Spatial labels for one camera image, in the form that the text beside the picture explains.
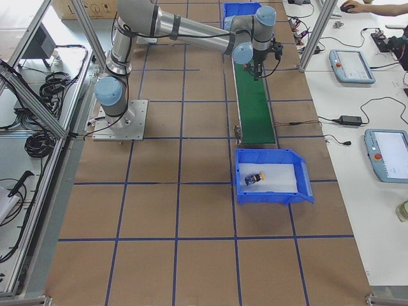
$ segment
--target emergency stop button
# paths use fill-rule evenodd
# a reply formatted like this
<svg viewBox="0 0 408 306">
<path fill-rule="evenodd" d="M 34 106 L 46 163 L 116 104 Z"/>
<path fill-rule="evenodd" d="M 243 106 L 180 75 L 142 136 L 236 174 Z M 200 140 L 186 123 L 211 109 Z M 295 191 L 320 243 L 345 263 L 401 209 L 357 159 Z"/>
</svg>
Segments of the emergency stop button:
<svg viewBox="0 0 408 306">
<path fill-rule="evenodd" d="M 374 159 L 375 159 L 376 161 L 380 161 L 382 158 L 383 158 L 383 156 L 382 156 L 380 153 L 374 154 Z"/>
</svg>

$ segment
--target white screen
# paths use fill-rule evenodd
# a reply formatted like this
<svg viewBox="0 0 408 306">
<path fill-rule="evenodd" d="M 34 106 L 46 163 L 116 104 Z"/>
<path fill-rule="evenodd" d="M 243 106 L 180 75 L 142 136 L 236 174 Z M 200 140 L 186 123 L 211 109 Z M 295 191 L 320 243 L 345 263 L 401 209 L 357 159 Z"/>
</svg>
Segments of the white screen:
<svg viewBox="0 0 408 306">
<path fill-rule="evenodd" d="M 374 132 L 387 177 L 408 179 L 408 144 L 402 133 Z"/>
<path fill-rule="evenodd" d="M 358 52 L 337 51 L 346 78 L 368 80 L 368 72 Z"/>
</svg>

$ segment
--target blue bin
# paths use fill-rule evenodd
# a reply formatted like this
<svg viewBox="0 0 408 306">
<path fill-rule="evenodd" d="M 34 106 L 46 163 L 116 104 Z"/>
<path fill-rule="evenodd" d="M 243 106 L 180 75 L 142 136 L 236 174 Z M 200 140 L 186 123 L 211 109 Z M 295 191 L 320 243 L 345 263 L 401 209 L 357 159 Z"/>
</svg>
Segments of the blue bin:
<svg viewBox="0 0 408 306">
<path fill-rule="evenodd" d="M 293 164 L 297 192 L 244 192 L 240 186 L 240 164 Z M 290 149 L 236 149 L 235 150 L 235 183 L 237 200 L 245 202 L 297 203 L 309 201 L 314 203 L 309 174 L 304 158 Z"/>
<path fill-rule="evenodd" d="M 237 15 L 253 15 L 261 5 L 258 2 L 239 3 L 231 2 L 224 3 L 224 18 Z"/>
</svg>

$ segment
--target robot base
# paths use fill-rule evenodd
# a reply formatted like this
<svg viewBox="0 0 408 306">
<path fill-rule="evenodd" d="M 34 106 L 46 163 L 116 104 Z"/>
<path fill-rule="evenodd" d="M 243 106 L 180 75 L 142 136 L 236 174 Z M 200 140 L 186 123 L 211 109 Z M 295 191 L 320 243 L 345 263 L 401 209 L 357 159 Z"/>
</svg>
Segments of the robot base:
<svg viewBox="0 0 408 306">
<path fill-rule="evenodd" d="M 146 113 L 147 113 L 147 100 L 130 100 L 129 106 L 136 114 L 129 126 L 123 129 L 112 129 L 108 127 L 102 131 L 92 134 L 92 139 L 95 141 L 106 140 L 143 140 L 143 134 L 145 132 Z M 98 117 L 105 116 L 105 112 L 101 108 L 99 110 Z M 107 121 L 97 121 L 95 130 L 103 129 L 108 126 Z"/>
</svg>

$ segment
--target brown tiled surface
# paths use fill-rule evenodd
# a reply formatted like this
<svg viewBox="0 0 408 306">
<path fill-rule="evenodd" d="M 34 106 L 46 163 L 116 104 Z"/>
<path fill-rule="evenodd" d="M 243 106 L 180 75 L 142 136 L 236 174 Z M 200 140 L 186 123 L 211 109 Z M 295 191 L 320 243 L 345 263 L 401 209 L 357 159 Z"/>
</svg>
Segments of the brown tiled surface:
<svg viewBox="0 0 408 306">
<path fill-rule="evenodd" d="M 265 81 L 273 117 L 317 120 L 281 2 L 263 1 L 285 43 Z M 187 14 L 184 0 L 159 3 Z M 188 16 L 219 26 L 221 9 L 190 0 Z M 277 144 L 241 146 L 304 157 L 315 204 L 239 205 L 231 59 L 165 39 L 137 46 L 132 64 L 130 97 L 150 100 L 145 139 L 86 141 L 45 291 L 53 303 L 365 305 L 368 282 L 320 125 L 276 127 Z M 270 56 L 265 68 L 275 65 Z"/>
</svg>

